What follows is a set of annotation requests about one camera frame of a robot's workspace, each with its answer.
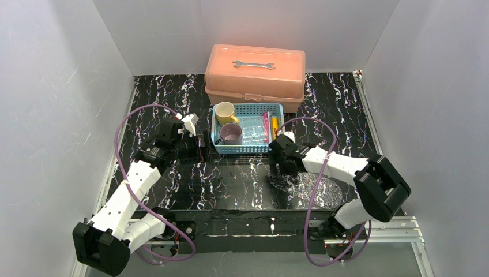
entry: black marble table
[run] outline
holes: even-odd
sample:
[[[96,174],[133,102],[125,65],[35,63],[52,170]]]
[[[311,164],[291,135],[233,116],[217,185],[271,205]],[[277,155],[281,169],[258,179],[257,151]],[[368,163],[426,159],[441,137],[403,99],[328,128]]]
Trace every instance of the black marble table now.
[[[375,154],[373,137],[352,73],[308,73],[305,98],[294,117],[316,117],[336,131],[336,152],[351,157]],[[200,120],[197,132],[210,130],[212,108],[204,91],[204,75],[140,76],[132,109],[146,104],[166,105],[183,115],[196,113]],[[150,108],[130,118],[124,133],[121,154],[129,166],[138,145],[143,142],[168,112]],[[327,149],[332,142],[328,130],[314,122],[295,122],[297,143],[317,143]],[[108,196],[122,180],[118,166],[114,169]],[[304,210],[312,186],[311,176],[280,180],[269,178],[266,155],[223,155],[212,163],[182,166],[175,163],[156,183],[143,202],[149,207],[171,210]],[[315,208],[334,210],[356,198],[352,187],[326,180],[319,190]]]

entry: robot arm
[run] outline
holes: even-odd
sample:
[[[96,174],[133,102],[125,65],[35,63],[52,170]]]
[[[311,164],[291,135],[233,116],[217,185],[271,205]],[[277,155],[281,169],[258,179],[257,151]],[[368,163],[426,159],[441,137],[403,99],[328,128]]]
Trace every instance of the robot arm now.
[[[290,132],[270,143],[270,159],[283,174],[319,173],[328,152],[315,145],[297,146]],[[272,165],[272,174],[276,166]],[[386,157],[352,158],[331,153],[324,175],[354,186],[359,198],[336,209],[311,235],[341,237],[346,230],[370,219],[388,222],[411,194],[411,189]]]
[[[156,135],[141,144],[127,173],[127,182],[139,199],[174,161],[210,162],[220,157],[208,131],[195,135],[197,119],[195,114],[181,121],[167,118]],[[138,204],[125,184],[126,181],[119,185],[95,216],[78,223],[73,230],[78,261],[111,276],[122,272],[132,252],[165,230],[165,224],[150,214],[127,226]]]

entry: toolbox latch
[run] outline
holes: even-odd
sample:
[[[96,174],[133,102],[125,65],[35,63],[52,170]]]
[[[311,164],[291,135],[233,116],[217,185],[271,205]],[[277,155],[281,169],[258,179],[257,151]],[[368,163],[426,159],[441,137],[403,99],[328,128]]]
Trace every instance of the toolbox latch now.
[[[259,94],[248,94],[248,93],[244,94],[244,99],[247,101],[261,102],[262,98],[263,98],[263,96],[261,96]]]

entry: white wall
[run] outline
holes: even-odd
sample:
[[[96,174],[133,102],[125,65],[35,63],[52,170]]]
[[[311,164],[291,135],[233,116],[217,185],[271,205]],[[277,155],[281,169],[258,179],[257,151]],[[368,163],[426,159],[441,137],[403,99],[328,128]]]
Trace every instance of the white wall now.
[[[94,0],[134,75],[203,73],[216,43],[304,50],[308,72],[362,69],[398,0]]]
[[[71,274],[132,88],[92,1],[1,2],[1,276]]]
[[[401,0],[364,70],[436,276],[487,276],[489,2]]]

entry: black base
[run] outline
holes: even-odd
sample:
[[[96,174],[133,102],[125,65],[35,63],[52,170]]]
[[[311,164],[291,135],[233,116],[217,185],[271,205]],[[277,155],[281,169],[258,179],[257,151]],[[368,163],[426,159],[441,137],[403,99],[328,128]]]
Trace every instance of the black base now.
[[[325,220],[331,211],[313,211],[311,219]],[[142,218],[136,212],[134,218]],[[199,253],[209,252],[302,252],[306,211],[172,211],[177,227],[194,226],[192,237]],[[190,254],[180,237],[179,254]],[[326,254],[324,241],[309,240],[311,254]]]

